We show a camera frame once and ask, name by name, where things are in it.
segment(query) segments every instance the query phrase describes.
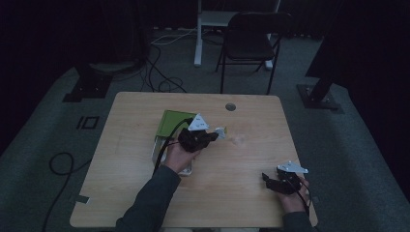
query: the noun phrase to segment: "person's left hand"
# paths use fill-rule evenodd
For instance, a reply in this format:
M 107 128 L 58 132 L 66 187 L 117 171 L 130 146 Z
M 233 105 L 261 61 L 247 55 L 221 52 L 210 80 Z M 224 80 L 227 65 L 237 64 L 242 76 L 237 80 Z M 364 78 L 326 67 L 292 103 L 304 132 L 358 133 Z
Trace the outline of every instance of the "person's left hand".
M 201 153 L 201 150 L 194 153 L 187 152 L 178 142 L 171 143 L 168 145 L 168 151 L 166 152 L 165 165 L 176 173 L 183 171 L 190 162 Z

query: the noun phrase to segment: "sleeve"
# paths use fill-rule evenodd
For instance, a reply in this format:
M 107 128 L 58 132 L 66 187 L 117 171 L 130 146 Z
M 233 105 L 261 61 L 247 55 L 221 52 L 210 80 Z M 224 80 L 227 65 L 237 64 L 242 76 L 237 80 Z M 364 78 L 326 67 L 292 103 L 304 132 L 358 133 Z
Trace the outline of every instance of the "sleeve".
M 133 205 L 117 220 L 115 231 L 159 231 L 180 182 L 178 174 L 167 166 L 160 166 L 138 193 Z
M 283 216 L 284 232 L 312 232 L 308 215 L 305 212 L 294 212 Z

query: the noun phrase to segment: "black metal base plate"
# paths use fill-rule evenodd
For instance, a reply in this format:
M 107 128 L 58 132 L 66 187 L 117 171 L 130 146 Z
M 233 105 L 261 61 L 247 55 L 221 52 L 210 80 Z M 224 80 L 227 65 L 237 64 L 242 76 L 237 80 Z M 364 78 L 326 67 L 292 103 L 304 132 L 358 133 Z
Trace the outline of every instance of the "black metal base plate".
M 76 82 L 72 92 L 66 94 L 63 102 L 81 102 L 82 99 L 103 99 L 108 91 L 112 80 L 112 75 L 97 74 L 99 81 L 92 89 L 84 89 L 81 86 L 80 79 Z
M 314 88 L 314 85 L 296 85 L 296 87 L 298 88 L 305 108 L 330 109 L 334 113 L 344 113 L 340 104 L 335 103 L 335 100 L 330 92 L 325 96 L 325 98 L 323 98 L 322 101 L 312 101 L 309 95 L 311 90 Z

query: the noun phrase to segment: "wooden table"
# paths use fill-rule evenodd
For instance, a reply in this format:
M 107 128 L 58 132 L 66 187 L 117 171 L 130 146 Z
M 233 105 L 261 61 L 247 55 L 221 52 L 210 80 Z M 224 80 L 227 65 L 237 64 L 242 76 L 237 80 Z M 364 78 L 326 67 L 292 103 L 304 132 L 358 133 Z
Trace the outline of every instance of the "wooden table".
M 234 103 L 236 109 L 225 106 Z M 114 227 L 151 178 L 155 133 L 166 109 L 201 113 L 211 128 L 227 127 L 183 177 L 163 227 L 281 227 L 282 208 L 265 188 L 278 164 L 299 162 L 278 97 L 119 93 L 112 105 L 71 217 L 74 227 Z M 316 213 L 310 207 L 312 224 Z

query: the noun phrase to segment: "person's right arm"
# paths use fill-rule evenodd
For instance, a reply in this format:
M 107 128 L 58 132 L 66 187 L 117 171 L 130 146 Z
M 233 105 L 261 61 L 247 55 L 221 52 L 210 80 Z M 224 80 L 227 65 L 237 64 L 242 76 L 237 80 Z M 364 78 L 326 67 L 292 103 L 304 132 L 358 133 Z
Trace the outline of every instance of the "person's right arm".
M 303 185 L 299 190 L 299 193 L 308 202 L 308 197 L 306 195 L 308 186 L 308 181 L 301 178 Z M 285 215 L 283 216 L 283 229 L 284 232 L 312 232 L 313 227 L 311 226 L 310 220 L 307 213 L 305 212 L 305 206 L 302 199 L 295 192 L 290 195 L 278 193 L 278 198 L 283 207 Z

